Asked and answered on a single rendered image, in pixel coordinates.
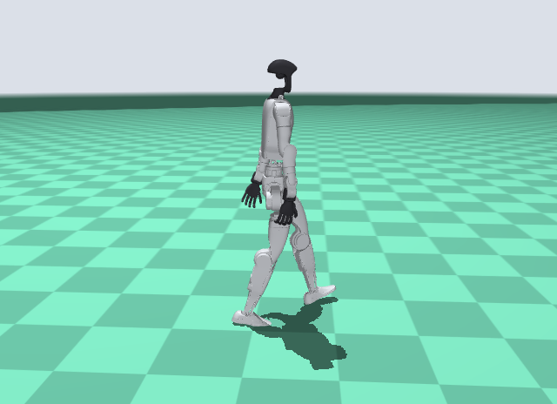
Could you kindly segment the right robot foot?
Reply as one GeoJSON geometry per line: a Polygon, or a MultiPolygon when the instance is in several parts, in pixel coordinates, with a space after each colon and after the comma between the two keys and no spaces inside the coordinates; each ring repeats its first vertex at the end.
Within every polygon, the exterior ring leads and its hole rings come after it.
{"type": "MultiPolygon", "coordinates": [[[[247,314],[247,313],[245,313],[247,314]]],[[[248,314],[249,315],[249,314],[248,314]]],[[[270,326],[272,323],[269,320],[265,320],[258,316],[256,313],[252,313],[252,316],[244,315],[244,311],[237,310],[232,317],[232,322],[239,324],[251,325],[253,327],[263,327],[270,326]]]]}

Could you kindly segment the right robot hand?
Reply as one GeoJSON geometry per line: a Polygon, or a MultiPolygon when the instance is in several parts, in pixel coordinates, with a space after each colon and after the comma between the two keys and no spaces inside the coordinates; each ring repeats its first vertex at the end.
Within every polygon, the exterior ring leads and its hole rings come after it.
{"type": "Polygon", "coordinates": [[[278,223],[279,225],[283,225],[283,226],[285,226],[287,224],[290,225],[292,223],[293,214],[294,214],[294,218],[297,218],[297,216],[298,216],[296,205],[293,203],[293,201],[295,201],[295,199],[296,199],[296,196],[295,196],[295,198],[292,199],[292,198],[287,198],[286,195],[287,195],[287,189],[285,188],[284,192],[283,192],[284,203],[280,207],[278,219],[274,221],[274,223],[276,223],[276,224],[278,223]],[[282,214],[283,214],[283,216],[282,216],[282,214]],[[281,219],[281,217],[282,217],[282,219],[281,219]],[[289,222],[288,222],[288,220],[289,220],[289,222]]]}

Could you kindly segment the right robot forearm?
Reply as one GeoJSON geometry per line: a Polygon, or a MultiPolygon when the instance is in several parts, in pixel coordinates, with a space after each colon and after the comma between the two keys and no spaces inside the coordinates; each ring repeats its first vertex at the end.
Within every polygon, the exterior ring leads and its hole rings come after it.
{"type": "Polygon", "coordinates": [[[280,164],[281,168],[283,169],[283,184],[284,184],[284,189],[287,189],[287,198],[295,198],[297,190],[296,190],[296,185],[298,183],[297,179],[296,179],[296,172],[295,171],[295,166],[296,166],[296,154],[297,154],[297,150],[295,148],[295,146],[293,145],[288,145],[285,147],[284,149],[284,154],[283,154],[283,163],[280,164]]]}

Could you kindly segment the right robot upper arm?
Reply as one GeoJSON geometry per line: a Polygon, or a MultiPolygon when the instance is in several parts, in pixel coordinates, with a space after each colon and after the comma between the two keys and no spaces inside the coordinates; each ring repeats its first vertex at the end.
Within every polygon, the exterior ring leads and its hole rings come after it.
{"type": "MultiPolygon", "coordinates": [[[[278,151],[283,158],[284,149],[290,145],[292,108],[287,103],[278,102],[273,106],[273,117],[276,121],[278,151]]],[[[293,145],[294,146],[294,145],[293,145]]],[[[296,147],[295,147],[296,148],[296,147]]],[[[296,148],[297,150],[297,148],[296,148]]],[[[296,154],[297,155],[297,154],[296,154]]]]}

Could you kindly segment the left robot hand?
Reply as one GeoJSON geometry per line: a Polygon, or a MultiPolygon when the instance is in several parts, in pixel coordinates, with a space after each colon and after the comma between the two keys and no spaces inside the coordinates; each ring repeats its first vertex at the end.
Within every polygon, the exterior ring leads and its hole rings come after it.
{"type": "Polygon", "coordinates": [[[246,200],[245,200],[245,205],[247,205],[248,199],[251,196],[250,201],[249,201],[249,207],[251,207],[252,199],[254,198],[253,204],[252,204],[253,208],[255,208],[257,196],[259,197],[259,203],[262,204],[262,198],[261,198],[260,187],[259,187],[260,185],[262,185],[262,180],[261,180],[261,182],[258,182],[257,180],[254,180],[255,174],[256,174],[256,172],[253,173],[252,179],[251,179],[252,183],[247,186],[247,188],[245,190],[245,194],[244,194],[244,196],[241,200],[241,202],[244,202],[245,196],[246,196],[246,194],[248,194],[247,197],[246,197],[246,200]]]}

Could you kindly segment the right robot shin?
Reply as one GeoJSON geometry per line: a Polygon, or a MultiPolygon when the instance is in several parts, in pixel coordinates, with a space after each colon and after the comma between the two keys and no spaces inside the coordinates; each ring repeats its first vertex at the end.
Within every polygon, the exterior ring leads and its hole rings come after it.
{"type": "Polygon", "coordinates": [[[247,316],[249,314],[248,316],[252,316],[252,311],[258,304],[258,301],[260,299],[259,297],[261,297],[264,293],[272,276],[276,263],[277,261],[275,262],[274,266],[272,266],[272,259],[266,253],[261,253],[257,256],[255,266],[252,269],[252,274],[247,287],[249,293],[245,304],[244,315],[247,316]]]}

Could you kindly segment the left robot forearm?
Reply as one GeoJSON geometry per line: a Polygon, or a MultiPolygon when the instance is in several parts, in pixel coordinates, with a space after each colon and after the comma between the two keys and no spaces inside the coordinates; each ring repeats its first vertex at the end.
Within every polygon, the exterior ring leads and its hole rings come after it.
{"type": "Polygon", "coordinates": [[[261,182],[262,178],[263,178],[263,174],[265,173],[265,166],[268,165],[268,163],[270,162],[270,159],[264,159],[261,156],[261,146],[259,148],[259,158],[258,158],[258,165],[256,167],[256,174],[254,176],[254,180],[257,180],[258,182],[261,182]]]}

